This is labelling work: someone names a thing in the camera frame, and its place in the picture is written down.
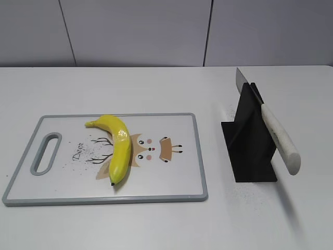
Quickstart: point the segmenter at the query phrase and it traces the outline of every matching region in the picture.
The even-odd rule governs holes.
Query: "cutting board handle hole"
[[[30,168],[34,176],[41,176],[51,170],[60,142],[60,133],[54,132],[44,136]]]

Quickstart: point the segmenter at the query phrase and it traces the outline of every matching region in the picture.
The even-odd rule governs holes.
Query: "cartoon deer print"
[[[169,137],[163,137],[160,140],[160,145],[161,145],[160,159],[166,163],[168,161],[171,161],[172,153],[182,153],[183,152],[183,151],[172,150],[174,147],[183,147],[183,146],[181,146],[181,145],[172,146],[171,139]]]
[[[145,144],[152,144],[152,139],[142,140],[140,138],[142,134],[133,134],[131,135],[132,140],[132,158],[131,158],[131,166],[132,167],[140,167],[140,160],[151,160],[152,154],[156,150],[154,147],[145,147]],[[107,138],[98,138],[97,140],[92,140],[94,143],[104,143],[104,146],[113,145],[109,139]],[[163,162],[171,161],[172,159],[172,153],[182,153],[183,151],[174,151],[173,148],[175,147],[182,147],[181,145],[175,145],[172,146],[171,139],[169,137],[163,137],[159,141],[161,145],[161,152],[159,158]],[[91,158],[90,160],[87,160],[93,164],[102,164],[102,167],[100,168],[99,172],[96,175],[96,180],[104,179],[109,176],[109,165],[110,161],[112,159],[113,154],[108,155],[102,155],[101,158]]]

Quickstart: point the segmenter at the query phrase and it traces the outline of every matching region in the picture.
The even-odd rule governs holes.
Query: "cutting board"
[[[108,178],[113,141],[101,115],[43,116],[3,196],[6,206],[195,202],[208,197],[191,113],[116,115],[132,139],[126,177]]]

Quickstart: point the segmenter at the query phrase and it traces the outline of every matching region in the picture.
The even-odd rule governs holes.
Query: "white wall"
[[[74,66],[57,0],[0,2],[0,66]]]
[[[214,0],[206,66],[332,65],[332,0]]]
[[[78,66],[202,66],[211,0],[61,0]]]

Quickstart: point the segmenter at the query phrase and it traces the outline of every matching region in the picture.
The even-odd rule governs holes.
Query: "knife handle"
[[[287,166],[289,173],[294,176],[298,173],[301,167],[300,154],[298,153],[287,131],[275,118],[266,104],[261,105],[261,115],[283,161]]]

